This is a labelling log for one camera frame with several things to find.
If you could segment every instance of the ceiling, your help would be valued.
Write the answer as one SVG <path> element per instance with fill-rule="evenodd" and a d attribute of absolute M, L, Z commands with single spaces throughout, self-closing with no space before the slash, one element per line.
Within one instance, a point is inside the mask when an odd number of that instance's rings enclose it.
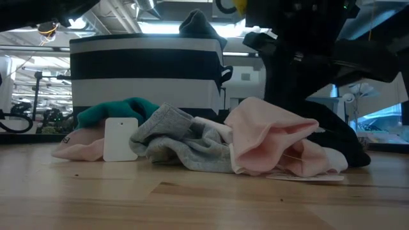
<path fill-rule="evenodd" d="M 407 2 L 409 0 L 377 1 L 376 11 L 372 15 L 373 0 L 358 1 L 362 10 L 355 20 L 348 20 L 341 31 L 340 37 L 354 39 L 362 35 L 369 30 L 371 18 L 374 18 L 373 26 L 376 26 L 404 8 Z M 228 7 L 229 4 L 232 4 L 231 0 L 225 0 L 224 6 Z M 44 44 L 44 46 L 68 47 L 71 39 L 95 35 L 134 33 L 135 30 L 139 29 L 144 33 L 177 33 L 180 23 L 194 9 L 200 9 L 217 32 L 228 38 L 228 46 L 225 52 L 254 52 L 254 50 L 242 45 L 242 38 L 240 37 L 249 31 L 260 32 L 262 30 L 260 28 L 245 28 L 243 22 L 237 23 L 242 19 L 237 13 L 233 15 L 222 14 L 215 7 L 212 0 L 157 1 L 155 9 L 157 14 L 136 10 L 133 0 L 115 0 L 109 1 L 109 3 L 107 0 L 101 0 L 83 15 L 84 28 L 68 29 L 61 26 L 57 29 L 55 39 Z M 44 41 L 44 38 L 40 36 L 36 29 L 30 27 L 0 33 L 0 45 L 38 46 L 42 41 Z M 0 55 L 8 55 L 13 58 L 16 66 L 20 66 L 28 60 L 24 64 L 25 70 L 20 69 L 13 76 L 15 78 L 13 96 L 15 102 L 33 100 L 33 86 L 36 79 L 34 78 L 35 71 L 31 70 L 36 70 L 35 68 L 43 69 L 51 75 L 69 74 L 69 71 L 67 71 L 70 67 L 68 55 L 40 56 L 35 54 L 31 57 L 30 54 L 32 52 L 21 52 L 17 55 L 16 53 L 0 50 Z M 253 66 L 255 69 L 263 66 L 258 58 L 226 56 L 225 62 L 234 63 L 236 66 Z M 42 79 L 40 85 L 41 109 L 58 107 L 65 112 L 72 110 L 69 80 L 63 82 L 57 79 Z"/>

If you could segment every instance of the wooden floor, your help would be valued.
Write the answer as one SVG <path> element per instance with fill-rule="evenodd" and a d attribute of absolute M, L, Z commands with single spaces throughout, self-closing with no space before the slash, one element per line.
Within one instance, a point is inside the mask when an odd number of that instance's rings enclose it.
<path fill-rule="evenodd" d="M 373 153 L 337 183 L 138 162 L 68 162 L 0 146 L 0 229 L 409 229 L 409 155 Z"/>

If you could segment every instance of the clothing pile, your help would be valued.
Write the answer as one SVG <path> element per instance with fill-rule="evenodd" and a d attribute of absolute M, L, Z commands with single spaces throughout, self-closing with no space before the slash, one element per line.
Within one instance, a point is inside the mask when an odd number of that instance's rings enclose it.
<path fill-rule="evenodd" d="M 193 171 L 252 176 L 280 169 L 310 177 L 340 173 L 354 159 L 350 153 L 323 148 L 307 139 L 327 133 L 315 119 L 300 117 L 258 98 L 245 99 L 230 112 L 224 125 L 193 118 L 168 103 L 158 107 L 141 98 L 104 103 L 78 115 L 77 130 L 52 156 L 101 159 L 104 119 L 108 117 L 139 120 L 140 127 L 129 140 L 130 148 L 155 165 L 183 164 Z"/>

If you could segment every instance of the white tag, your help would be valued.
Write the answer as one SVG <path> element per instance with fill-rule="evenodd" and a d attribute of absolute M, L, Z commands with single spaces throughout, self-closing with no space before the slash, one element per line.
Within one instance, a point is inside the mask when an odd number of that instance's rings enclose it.
<path fill-rule="evenodd" d="M 341 175 L 317 175 L 308 178 L 302 178 L 285 173 L 273 173 L 267 176 L 268 179 L 290 180 L 290 181 L 342 181 L 344 176 Z"/>
<path fill-rule="evenodd" d="M 108 118 L 105 121 L 104 160 L 136 160 L 138 156 L 130 149 L 129 138 L 137 129 L 136 118 Z"/>

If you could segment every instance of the black cable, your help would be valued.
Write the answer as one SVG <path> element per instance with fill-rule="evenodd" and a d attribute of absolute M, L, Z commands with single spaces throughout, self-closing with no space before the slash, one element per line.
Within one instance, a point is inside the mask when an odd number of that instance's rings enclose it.
<path fill-rule="evenodd" d="M 237 11 L 237 9 L 236 9 L 235 7 L 232 7 L 232 8 L 230 8 L 230 9 L 226 9 L 225 7 L 223 7 L 221 1 L 222 1 L 222 0 L 216 0 L 216 6 L 217 6 L 217 8 L 218 8 L 222 13 L 232 14 L 232 13 L 234 13 L 234 12 Z"/>
<path fill-rule="evenodd" d="M 0 120 L 2 119 L 6 119 L 5 117 L 15 117 L 15 118 L 22 118 L 26 121 L 28 121 L 28 127 L 26 129 L 23 130 L 13 130 L 11 128 L 8 128 L 7 126 L 5 126 L 4 124 L 2 124 L 0 122 L 0 128 L 6 130 L 6 132 L 9 132 L 11 134 L 23 134 L 25 132 L 27 132 L 28 130 L 30 130 L 33 127 L 33 121 L 31 121 L 31 119 L 25 115 L 20 115 L 20 114 L 9 114 L 9 113 L 3 113 L 3 110 L 0 109 Z"/>

